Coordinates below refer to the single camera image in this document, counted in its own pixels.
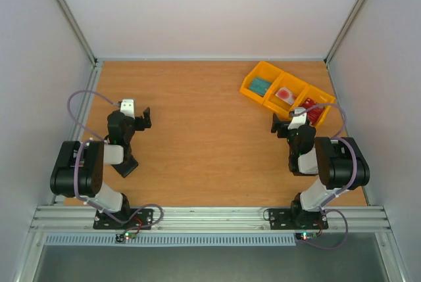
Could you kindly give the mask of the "black card holder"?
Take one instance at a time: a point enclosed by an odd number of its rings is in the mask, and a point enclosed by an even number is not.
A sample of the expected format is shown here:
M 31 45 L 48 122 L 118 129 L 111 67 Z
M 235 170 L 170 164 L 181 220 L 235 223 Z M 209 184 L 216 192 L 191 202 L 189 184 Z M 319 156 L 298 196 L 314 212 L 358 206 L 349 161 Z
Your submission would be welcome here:
M 126 178 L 138 167 L 138 161 L 131 156 L 127 161 L 121 164 L 112 164 L 112 167 L 123 177 Z

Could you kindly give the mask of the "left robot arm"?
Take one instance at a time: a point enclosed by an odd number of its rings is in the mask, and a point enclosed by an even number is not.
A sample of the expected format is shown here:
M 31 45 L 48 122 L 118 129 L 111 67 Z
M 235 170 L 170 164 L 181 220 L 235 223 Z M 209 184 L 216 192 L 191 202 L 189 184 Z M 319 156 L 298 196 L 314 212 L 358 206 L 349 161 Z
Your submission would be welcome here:
M 131 208 L 124 193 L 117 192 L 103 181 L 106 165 L 123 178 L 138 166 L 132 154 L 131 140 L 137 131 L 151 128 L 151 110 L 141 116 L 131 110 L 115 110 L 107 117 L 108 135 L 102 141 L 65 141 L 62 143 L 50 178 L 55 195 L 76 198 L 97 209 L 97 217 L 117 228 L 129 226 L 138 213 Z

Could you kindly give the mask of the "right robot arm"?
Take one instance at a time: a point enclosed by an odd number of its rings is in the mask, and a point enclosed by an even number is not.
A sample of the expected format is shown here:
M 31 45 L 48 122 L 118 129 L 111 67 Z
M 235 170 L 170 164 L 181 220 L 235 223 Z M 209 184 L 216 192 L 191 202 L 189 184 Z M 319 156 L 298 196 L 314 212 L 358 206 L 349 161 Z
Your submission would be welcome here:
M 317 176 L 305 191 L 297 193 L 289 208 L 270 208 L 272 229 L 327 229 L 326 205 L 370 181 L 370 168 L 352 137 L 317 137 L 316 128 L 303 114 L 284 121 L 272 117 L 271 132 L 289 146 L 288 168 L 295 176 Z

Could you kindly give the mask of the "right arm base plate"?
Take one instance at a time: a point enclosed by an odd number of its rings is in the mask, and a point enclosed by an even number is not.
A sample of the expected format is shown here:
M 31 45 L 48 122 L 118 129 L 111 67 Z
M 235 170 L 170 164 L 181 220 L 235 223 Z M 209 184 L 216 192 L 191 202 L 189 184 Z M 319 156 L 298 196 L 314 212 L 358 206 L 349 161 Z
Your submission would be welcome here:
M 290 208 L 271 208 L 269 210 L 271 230 L 310 230 L 328 229 L 326 220 L 320 212 L 292 212 Z

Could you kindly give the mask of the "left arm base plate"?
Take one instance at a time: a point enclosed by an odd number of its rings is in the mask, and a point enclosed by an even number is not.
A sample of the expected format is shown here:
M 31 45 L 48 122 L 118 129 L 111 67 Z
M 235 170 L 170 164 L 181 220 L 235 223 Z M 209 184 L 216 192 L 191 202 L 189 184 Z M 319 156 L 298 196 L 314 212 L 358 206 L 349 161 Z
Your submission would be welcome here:
M 110 216 L 106 215 L 105 213 L 100 213 L 96 211 L 94 221 L 93 221 L 93 228 L 96 230 L 102 229 L 115 229 L 115 230 L 123 230 L 129 229 L 134 227 L 135 229 L 138 228 L 140 225 L 144 226 L 145 228 L 150 228 L 150 224 L 153 221 L 153 209 L 145 208 L 140 210 L 130 221 L 127 223 L 119 223 L 112 219 Z

